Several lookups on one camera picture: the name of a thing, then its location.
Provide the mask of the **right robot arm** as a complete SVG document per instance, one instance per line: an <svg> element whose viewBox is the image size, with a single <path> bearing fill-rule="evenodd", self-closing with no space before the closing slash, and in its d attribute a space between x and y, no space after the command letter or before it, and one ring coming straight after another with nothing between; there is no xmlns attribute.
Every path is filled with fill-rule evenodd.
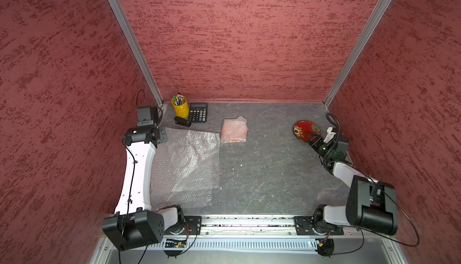
<svg viewBox="0 0 461 264"><path fill-rule="evenodd" d="M349 188L345 205L320 205L315 209L311 220L313 231L326 235L348 226L395 235L398 229L395 188L366 176L346 160L346 138L333 135L325 141L319 134L310 134L307 142L319 154L323 168Z"/></svg>

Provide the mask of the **bubble pink plate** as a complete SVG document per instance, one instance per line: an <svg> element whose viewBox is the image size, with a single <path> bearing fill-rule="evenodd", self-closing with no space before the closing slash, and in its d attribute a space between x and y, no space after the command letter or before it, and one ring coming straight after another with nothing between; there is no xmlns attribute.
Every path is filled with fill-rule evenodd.
<svg viewBox="0 0 461 264"><path fill-rule="evenodd" d="M219 183L220 136L189 129L165 129L151 169L153 195L210 190Z"/></svg>

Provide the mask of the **red floral dinner plate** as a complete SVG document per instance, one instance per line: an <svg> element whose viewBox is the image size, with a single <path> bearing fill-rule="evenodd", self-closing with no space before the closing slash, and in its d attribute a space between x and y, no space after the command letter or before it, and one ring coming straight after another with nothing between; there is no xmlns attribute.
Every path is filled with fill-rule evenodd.
<svg viewBox="0 0 461 264"><path fill-rule="evenodd" d="M306 120L298 121L293 127L293 132L296 138L304 142L309 142L317 135L321 135L320 127L316 123Z"/></svg>

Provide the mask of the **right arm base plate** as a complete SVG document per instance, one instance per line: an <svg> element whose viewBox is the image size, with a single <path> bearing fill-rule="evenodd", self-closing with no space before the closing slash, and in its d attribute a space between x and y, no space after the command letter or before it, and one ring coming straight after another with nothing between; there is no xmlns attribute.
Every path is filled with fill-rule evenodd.
<svg viewBox="0 0 461 264"><path fill-rule="evenodd" d="M340 226L314 220L312 216L294 217L294 226L298 236L342 236L344 231Z"/></svg>

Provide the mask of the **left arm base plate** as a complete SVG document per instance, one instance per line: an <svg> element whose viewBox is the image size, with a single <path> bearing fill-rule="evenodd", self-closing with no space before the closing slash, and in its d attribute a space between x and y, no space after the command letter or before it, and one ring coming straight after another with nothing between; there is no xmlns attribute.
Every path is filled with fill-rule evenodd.
<svg viewBox="0 0 461 264"><path fill-rule="evenodd" d="M165 230L165 236L200 235L202 217L196 215L185 216L184 223L176 224Z"/></svg>

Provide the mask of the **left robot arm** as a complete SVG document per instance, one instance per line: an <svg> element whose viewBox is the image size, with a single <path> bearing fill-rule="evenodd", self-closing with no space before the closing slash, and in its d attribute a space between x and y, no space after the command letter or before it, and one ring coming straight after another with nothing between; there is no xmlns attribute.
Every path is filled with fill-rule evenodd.
<svg viewBox="0 0 461 264"><path fill-rule="evenodd" d="M181 206L151 207L151 170L160 139L156 124L128 129L122 139L127 162L121 195L114 215L103 221L103 233L120 252L158 244L168 229L187 227Z"/></svg>

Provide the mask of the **clear bubble wrap sheet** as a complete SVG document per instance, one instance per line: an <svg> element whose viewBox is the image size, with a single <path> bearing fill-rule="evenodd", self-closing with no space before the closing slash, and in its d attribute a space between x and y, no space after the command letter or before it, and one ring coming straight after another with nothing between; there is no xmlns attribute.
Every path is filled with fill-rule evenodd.
<svg viewBox="0 0 461 264"><path fill-rule="evenodd" d="M184 209L208 206L218 178L210 172L192 172L188 175L151 176L150 201L153 209L180 205Z"/></svg>

